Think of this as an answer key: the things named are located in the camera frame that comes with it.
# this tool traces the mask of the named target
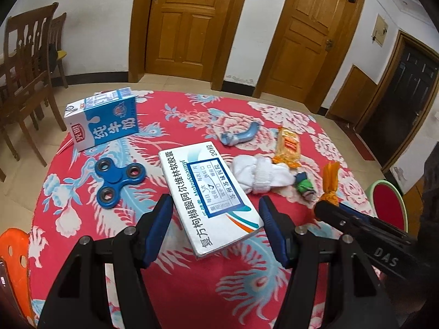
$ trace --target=door frame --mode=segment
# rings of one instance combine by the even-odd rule
[[[437,53],[434,49],[428,47],[426,44],[422,43],[412,35],[409,35],[403,30],[399,30],[398,35],[396,37],[396,43],[393,47],[392,55],[390,56],[389,62],[387,63],[386,69],[384,70],[384,74],[381,77],[380,82],[378,83],[375,95],[372,98],[372,101],[370,102],[369,106],[366,108],[363,116],[360,118],[357,125],[355,125],[355,130],[357,134],[359,134],[363,130],[366,123],[372,117],[372,114],[374,113],[375,109],[378,107],[379,102],[381,101],[387,88],[389,87],[390,81],[392,80],[395,74],[396,68],[398,67],[399,59],[402,56],[406,44],[416,48],[423,54],[426,54],[429,58],[431,58],[432,60],[434,60],[436,63],[439,64],[439,53]],[[432,108],[438,90],[439,90],[439,72],[436,75],[436,80],[433,83],[432,91],[430,92],[429,98],[427,99],[427,102],[425,103],[425,106],[421,111],[418,120],[415,122],[411,131],[407,135],[406,139],[398,147],[398,149],[395,151],[393,156],[391,156],[390,159],[386,162],[386,164],[382,166],[381,170],[383,173],[387,172],[392,166],[392,164],[394,164],[398,160],[398,158],[401,157],[401,155],[404,153],[408,145],[412,142],[414,136],[416,136],[416,134],[418,133],[419,129],[421,128],[422,124],[427,118],[430,109]]]
[[[273,39],[271,40],[270,48],[265,58],[264,66],[262,68],[260,77],[253,92],[254,98],[260,98],[262,94],[262,84],[266,82],[270,69],[274,63],[277,53],[277,46],[280,44],[284,35],[284,30],[280,26],[288,23],[290,16],[286,13],[289,8],[289,2],[293,0],[285,0],[282,13],[280,14],[279,22],[276,26]],[[311,87],[310,92],[305,99],[305,106],[312,113],[316,114],[322,105],[332,83],[337,76],[340,67],[345,59],[346,53],[351,45],[358,21],[363,10],[365,0],[356,0],[355,3],[346,3],[343,9],[342,19],[337,28],[336,37],[334,40],[334,47],[326,55],[325,61],[320,69],[320,72]]]
[[[133,0],[130,25],[130,46],[128,54],[128,81],[137,83],[145,74],[146,42],[152,0]],[[219,40],[218,53],[211,77],[212,88],[222,84],[226,73],[227,61],[232,49],[239,17],[244,0],[230,0],[226,20]]]

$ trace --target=orange stripe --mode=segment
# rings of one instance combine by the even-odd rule
[[[230,217],[229,215],[227,215],[227,217],[228,217],[231,221],[233,221],[236,225],[238,225],[242,230],[244,230],[244,231],[246,231],[246,232],[248,232],[248,233],[253,232],[253,230],[252,230],[251,228],[248,228],[247,226],[241,224],[240,222],[237,222],[235,219],[233,219],[233,218]]]

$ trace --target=fidget spinner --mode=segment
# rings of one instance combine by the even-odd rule
[[[104,185],[97,191],[97,202],[106,209],[113,208],[119,202],[124,185],[139,184],[146,176],[145,167],[140,163],[130,163],[119,168],[108,157],[96,162],[95,171],[104,179]]]

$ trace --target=medicine box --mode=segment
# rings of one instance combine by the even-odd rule
[[[252,236],[263,221],[212,142],[159,152],[181,223],[202,257]]]
[[[139,132],[130,87],[68,104],[64,120],[78,151]]]

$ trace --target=yellow cushion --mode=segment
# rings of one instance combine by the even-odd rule
[[[58,51],[58,59],[57,60],[63,59],[66,55],[67,55],[66,51],[63,51],[63,50]]]

